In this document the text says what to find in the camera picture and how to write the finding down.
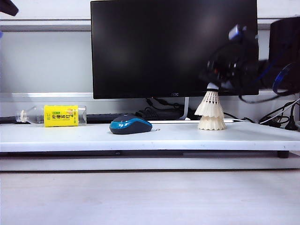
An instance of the black monitor screen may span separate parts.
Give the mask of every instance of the black monitor screen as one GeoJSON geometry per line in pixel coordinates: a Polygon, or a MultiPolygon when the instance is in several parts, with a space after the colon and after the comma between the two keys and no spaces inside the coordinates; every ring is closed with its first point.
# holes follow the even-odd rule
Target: black monitor screen
{"type": "Polygon", "coordinates": [[[199,73],[236,24],[257,34],[256,0],[92,1],[94,98],[203,96],[199,73]]]}

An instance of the monitor stand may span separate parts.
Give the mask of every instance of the monitor stand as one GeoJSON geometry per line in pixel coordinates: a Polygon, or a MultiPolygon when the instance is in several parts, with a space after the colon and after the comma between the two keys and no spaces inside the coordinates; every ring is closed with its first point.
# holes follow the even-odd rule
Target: monitor stand
{"type": "Polygon", "coordinates": [[[188,116],[188,102],[189,102],[189,97],[184,98],[184,113],[183,115],[177,119],[177,120],[185,120],[186,117],[188,116]]]}

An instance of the computer mouse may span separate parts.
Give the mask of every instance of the computer mouse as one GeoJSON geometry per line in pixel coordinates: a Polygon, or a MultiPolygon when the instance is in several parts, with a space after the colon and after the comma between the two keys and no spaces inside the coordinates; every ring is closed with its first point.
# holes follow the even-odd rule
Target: computer mouse
{"type": "Polygon", "coordinates": [[[134,115],[123,115],[115,118],[109,129],[116,135],[128,135],[149,132],[152,129],[152,124],[134,115]]]}

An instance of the yellow label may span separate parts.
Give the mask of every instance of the yellow label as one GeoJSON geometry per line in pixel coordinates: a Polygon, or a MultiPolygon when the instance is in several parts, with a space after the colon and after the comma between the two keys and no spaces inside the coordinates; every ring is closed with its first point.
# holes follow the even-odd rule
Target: yellow label
{"type": "Polygon", "coordinates": [[[78,126],[77,105],[45,105],[45,127],[78,126]]]}

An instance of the badminton shuttlecock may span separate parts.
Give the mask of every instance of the badminton shuttlecock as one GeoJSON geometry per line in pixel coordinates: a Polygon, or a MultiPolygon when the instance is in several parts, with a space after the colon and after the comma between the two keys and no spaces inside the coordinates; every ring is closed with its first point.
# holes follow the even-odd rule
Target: badminton shuttlecock
{"type": "Polygon", "coordinates": [[[201,130],[224,130],[225,123],[220,117],[202,116],[198,128],[201,130]]]}
{"type": "Polygon", "coordinates": [[[226,128],[224,112],[220,104],[218,87],[213,83],[207,86],[207,92],[198,106],[195,115],[202,116],[198,128],[203,130],[224,130],[226,128]]]}

